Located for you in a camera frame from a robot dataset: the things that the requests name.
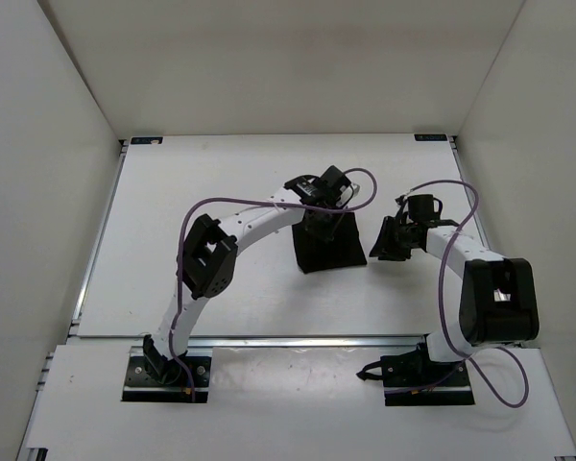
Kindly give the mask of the black skirt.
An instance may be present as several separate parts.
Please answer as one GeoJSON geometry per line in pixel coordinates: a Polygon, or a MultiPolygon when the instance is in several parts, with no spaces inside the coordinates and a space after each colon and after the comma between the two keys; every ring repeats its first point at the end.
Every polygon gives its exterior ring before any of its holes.
{"type": "Polygon", "coordinates": [[[304,274],[367,265],[354,213],[342,215],[329,241],[308,232],[303,223],[293,225],[291,231],[296,262],[304,274]]]}

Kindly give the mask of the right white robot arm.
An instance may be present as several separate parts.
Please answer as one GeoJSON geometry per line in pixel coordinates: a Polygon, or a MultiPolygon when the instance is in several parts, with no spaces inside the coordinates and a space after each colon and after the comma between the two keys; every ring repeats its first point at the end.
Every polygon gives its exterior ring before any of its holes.
{"type": "Polygon", "coordinates": [[[406,261],[422,250],[440,262],[440,328],[425,337],[426,352],[411,361],[412,376],[433,384],[445,362],[458,362],[486,347],[531,341],[540,319],[531,264],[509,258],[464,234],[447,219],[410,222],[387,216],[370,252],[406,261]]]}

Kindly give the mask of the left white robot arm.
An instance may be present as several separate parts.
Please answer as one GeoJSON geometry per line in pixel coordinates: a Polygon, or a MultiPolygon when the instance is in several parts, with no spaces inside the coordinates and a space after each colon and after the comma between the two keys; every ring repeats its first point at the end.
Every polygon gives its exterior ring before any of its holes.
{"type": "Polygon", "coordinates": [[[331,166],[321,176],[299,176],[268,201],[246,201],[246,208],[224,218],[202,214],[183,224],[177,254],[175,294],[153,334],[143,340],[145,370],[161,384],[171,384],[186,370],[185,355],[193,327],[208,301],[232,282],[237,257],[259,240],[302,224],[328,239],[358,188],[331,166]]]}

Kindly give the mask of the right blue label sticker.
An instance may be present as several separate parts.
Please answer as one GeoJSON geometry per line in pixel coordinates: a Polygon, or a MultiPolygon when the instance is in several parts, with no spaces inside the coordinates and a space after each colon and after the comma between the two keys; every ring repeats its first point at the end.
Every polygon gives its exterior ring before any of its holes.
{"type": "Polygon", "coordinates": [[[447,142],[447,136],[443,133],[415,133],[417,142],[447,142]]]}

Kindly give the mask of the blue label sticker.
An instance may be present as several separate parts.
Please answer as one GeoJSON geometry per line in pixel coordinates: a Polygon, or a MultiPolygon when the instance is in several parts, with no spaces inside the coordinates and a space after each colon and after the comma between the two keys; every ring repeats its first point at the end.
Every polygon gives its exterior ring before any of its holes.
{"type": "Polygon", "coordinates": [[[447,142],[447,136],[443,133],[415,133],[417,142],[447,142]]]}
{"type": "Polygon", "coordinates": [[[130,140],[131,145],[155,145],[162,142],[162,136],[134,136],[130,140]]]}

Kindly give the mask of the left blue label sticker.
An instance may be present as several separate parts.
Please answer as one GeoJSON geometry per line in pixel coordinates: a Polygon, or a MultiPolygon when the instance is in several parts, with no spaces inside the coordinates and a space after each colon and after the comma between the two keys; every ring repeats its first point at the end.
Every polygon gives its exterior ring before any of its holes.
{"type": "Polygon", "coordinates": [[[155,145],[162,142],[162,136],[134,136],[130,140],[131,145],[155,145]]]}

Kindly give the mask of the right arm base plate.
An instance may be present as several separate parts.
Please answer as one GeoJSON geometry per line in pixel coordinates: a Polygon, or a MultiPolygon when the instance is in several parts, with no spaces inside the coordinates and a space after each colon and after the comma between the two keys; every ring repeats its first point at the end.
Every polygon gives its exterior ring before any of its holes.
{"type": "Polygon", "coordinates": [[[388,407],[470,406],[475,404],[462,362],[432,362],[424,352],[383,355],[385,405],[388,407]]]}

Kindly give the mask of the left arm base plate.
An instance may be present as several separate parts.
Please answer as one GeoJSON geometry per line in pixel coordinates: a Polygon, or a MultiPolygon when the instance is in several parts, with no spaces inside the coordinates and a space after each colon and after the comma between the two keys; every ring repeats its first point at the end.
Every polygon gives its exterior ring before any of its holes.
{"type": "Polygon", "coordinates": [[[158,377],[143,355],[131,355],[125,373],[122,401],[162,403],[207,403],[211,356],[185,357],[194,382],[194,390],[186,371],[180,365],[171,365],[168,375],[158,377]]]}

